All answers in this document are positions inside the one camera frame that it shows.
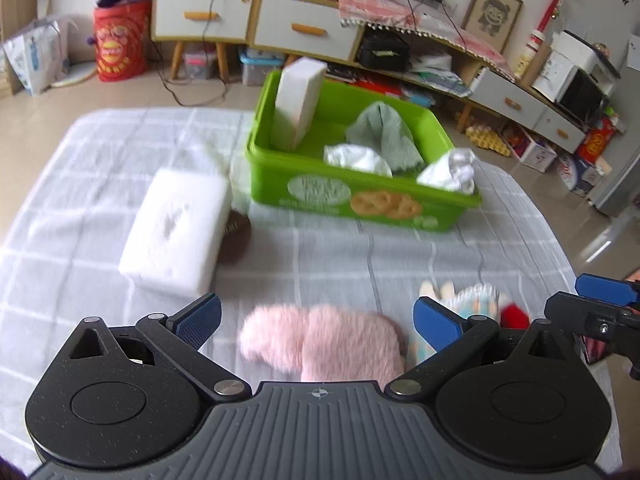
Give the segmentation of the pink fluffy plush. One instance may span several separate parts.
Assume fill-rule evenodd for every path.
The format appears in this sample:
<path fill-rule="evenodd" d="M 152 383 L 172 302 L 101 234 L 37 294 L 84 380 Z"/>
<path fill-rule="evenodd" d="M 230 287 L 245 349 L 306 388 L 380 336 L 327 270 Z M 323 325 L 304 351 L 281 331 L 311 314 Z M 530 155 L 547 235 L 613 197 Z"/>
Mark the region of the pink fluffy plush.
<path fill-rule="evenodd" d="M 245 359 L 297 374 L 303 382 L 374 380 L 385 387 L 405 371 L 394 322 L 328 304 L 258 306 L 245 318 L 238 345 Z"/>

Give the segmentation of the black bag in sideboard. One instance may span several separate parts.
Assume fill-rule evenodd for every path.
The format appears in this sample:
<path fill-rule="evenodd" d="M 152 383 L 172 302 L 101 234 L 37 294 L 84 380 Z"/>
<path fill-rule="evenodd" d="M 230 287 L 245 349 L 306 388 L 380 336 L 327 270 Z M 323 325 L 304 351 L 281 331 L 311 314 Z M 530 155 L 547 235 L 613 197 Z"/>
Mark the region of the black bag in sideboard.
<path fill-rule="evenodd" d="M 389 30 L 364 33 L 356 61 L 368 70 L 404 72 L 409 63 L 410 46 L 401 36 Z"/>

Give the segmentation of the santa plush red white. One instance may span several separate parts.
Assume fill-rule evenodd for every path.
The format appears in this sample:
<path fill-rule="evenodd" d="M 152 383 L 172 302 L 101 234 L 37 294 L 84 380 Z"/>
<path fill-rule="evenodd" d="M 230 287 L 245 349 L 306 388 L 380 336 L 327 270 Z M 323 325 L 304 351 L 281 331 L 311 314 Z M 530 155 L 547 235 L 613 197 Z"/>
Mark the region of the santa plush red white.
<path fill-rule="evenodd" d="M 500 309 L 499 324 L 507 330 L 527 330 L 530 325 L 528 314 L 514 302 Z"/>

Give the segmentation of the brown small box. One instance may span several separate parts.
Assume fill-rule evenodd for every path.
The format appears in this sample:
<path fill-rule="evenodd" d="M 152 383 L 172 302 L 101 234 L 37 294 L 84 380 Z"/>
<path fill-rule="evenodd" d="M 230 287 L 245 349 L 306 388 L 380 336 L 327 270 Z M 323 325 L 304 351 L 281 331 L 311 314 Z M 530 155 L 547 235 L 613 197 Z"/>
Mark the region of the brown small box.
<path fill-rule="evenodd" d="M 222 264 L 236 263 L 243 258 L 250 244 L 252 225 L 246 214 L 237 210 L 230 211 L 224 236 L 222 237 L 218 262 Z"/>

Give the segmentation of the pink tasselled cloth runner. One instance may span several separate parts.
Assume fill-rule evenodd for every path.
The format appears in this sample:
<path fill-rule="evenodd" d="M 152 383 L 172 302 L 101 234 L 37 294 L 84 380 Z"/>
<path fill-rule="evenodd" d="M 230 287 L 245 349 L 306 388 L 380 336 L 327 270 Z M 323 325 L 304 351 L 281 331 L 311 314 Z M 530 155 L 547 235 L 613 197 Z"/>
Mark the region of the pink tasselled cloth runner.
<path fill-rule="evenodd" d="M 489 66 L 507 80 L 515 81 L 501 53 L 438 13 L 419 13 L 418 8 L 392 0 L 337 0 L 337 3 L 344 26 L 362 25 L 440 41 Z"/>

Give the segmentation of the wooden shelf cabinet with drawer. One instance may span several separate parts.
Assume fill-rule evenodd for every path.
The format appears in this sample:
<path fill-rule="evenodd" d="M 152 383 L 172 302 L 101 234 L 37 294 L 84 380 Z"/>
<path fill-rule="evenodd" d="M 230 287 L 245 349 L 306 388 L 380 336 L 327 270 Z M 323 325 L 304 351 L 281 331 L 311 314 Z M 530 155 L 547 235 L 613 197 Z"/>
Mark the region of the wooden shelf cabinet with drawer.
<path fill-rule="evenodd" d="M 229 80 L 228 47 L 247 44 L 258 0 L 153 0 L 151 38 L 172 42 L 170 78 L 180 74 L 186 45 L 201 42 L 215 48 L 218 75 Z"/>

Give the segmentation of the framed cartoon girl picture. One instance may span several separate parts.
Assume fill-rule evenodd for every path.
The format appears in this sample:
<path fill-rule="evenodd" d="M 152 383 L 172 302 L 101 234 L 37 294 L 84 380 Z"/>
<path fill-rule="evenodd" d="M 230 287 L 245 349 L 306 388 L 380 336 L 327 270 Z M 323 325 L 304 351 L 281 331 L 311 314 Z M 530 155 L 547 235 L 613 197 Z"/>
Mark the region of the framed cartoon girl picture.
<path fill-rule="evenodd" d="M 523 6 L 522 0 L 471 0 L 462 28 L 503 53 Z"/>

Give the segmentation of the white drawer cabinet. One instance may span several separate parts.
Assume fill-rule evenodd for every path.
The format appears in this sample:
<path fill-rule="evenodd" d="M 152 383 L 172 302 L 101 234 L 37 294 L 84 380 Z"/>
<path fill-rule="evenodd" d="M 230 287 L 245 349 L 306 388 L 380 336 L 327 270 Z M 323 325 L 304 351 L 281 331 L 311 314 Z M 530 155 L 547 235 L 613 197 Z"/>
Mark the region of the white drawer cabinet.
<path fill-rule="evenodd" d="M 299 58 L 358 67 L 364 29 L 345 25 L 336 0 L 255 0 L 247 45 L 284 56 L 284 66 Z"/>

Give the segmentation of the rolled white sock bundle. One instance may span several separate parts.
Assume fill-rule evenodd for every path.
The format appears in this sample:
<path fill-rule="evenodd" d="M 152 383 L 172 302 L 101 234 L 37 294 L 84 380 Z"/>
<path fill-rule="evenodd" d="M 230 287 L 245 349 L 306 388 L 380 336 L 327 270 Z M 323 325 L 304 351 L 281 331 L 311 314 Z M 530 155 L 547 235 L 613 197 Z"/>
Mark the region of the rolled white sock bundle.
<path fill-rule="evenodd" d="M 472 195 L 475 192 L 475 162 L 476 156 L 469 148 L 453 148 L 421 171 L 416 183 Z"/>

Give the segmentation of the white printed shopping bag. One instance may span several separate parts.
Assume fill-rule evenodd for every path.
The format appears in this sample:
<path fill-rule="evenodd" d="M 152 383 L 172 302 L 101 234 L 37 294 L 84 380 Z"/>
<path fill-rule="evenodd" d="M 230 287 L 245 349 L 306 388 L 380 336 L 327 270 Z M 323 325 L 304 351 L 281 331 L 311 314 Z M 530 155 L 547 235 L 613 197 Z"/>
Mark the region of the white printed shopping bag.
<path fill-rule="evenodd" d="M 33 21 L 2 44 L 23 88 L 41 94 L 68 72 L 68 18 Z"/>

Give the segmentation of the long low wooden sideboard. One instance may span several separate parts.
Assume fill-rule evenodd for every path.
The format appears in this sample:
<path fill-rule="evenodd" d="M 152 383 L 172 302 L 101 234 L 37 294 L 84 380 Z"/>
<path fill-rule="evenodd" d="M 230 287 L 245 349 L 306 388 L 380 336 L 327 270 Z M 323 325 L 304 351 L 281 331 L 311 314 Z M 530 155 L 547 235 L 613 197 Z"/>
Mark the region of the long low wooden sideboard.
<path fill-rule="evenodd" d="M 471 110 L 477 107 L 511 119 L 569 153 L 576 151 L 582 144 L 585 139 L 582 129 L 538 92 L 518 81 L 507 80 L 489 66 L 455 48 L 440 41 L 432 41 L 451 50 L 452 69 L 466 88 L 460 96 L 465 102 L 465 109 L 458 121 L 460 129 L 465 128 Z"/>

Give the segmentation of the mint green towel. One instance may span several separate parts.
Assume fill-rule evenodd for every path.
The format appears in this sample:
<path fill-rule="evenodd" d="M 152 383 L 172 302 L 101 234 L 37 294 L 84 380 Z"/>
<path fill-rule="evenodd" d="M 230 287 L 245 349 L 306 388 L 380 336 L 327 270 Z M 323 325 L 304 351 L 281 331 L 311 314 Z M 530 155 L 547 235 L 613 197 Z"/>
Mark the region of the mint green towel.
<path fill-rule="evenodd" d="M 411 130 L 397 110 L 376 101 L 346 128 L 345 140 L 380 155 L 393 174 L 425 167 Z"/>

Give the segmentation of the crumpled white cloth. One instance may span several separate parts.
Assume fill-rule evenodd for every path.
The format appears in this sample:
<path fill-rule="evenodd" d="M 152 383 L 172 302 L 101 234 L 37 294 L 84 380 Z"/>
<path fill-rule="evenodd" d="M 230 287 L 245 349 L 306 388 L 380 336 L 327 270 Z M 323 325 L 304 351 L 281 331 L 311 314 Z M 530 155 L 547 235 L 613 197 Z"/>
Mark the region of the crumpled white cloth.
<path fill-rule="evenodd" d="M 328 145 L 323 149 L 323 161 L 332 167 L 366 174 L 389 178 L 393 175 L 390 165 L 376 151 L 361 145 Z"/>

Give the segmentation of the thin white foam block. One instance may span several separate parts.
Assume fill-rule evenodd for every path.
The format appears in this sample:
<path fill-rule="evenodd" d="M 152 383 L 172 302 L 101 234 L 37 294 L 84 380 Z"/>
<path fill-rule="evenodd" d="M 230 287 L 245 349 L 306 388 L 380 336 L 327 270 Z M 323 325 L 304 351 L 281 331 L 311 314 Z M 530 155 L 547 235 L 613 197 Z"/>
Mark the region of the thin white foam block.
<path fill-rule="evenodd" d="M 282 70 L 270 133 L 271 145 L 292 152 L 308 132 L 328 64 L 312 58 L 299 58 Z"/>

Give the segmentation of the red printed bucket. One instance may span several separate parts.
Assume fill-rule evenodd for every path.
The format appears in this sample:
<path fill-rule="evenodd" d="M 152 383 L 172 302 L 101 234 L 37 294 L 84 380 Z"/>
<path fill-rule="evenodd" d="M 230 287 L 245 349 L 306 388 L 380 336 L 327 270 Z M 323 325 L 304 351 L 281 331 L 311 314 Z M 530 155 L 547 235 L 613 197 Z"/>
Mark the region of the red printed bucket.
<path fill-rule="evenodd" d="M 100 81 L 123 81 L 145 72 L 150 15 L 150 0 L 94 9 L 92 39 Z"/>

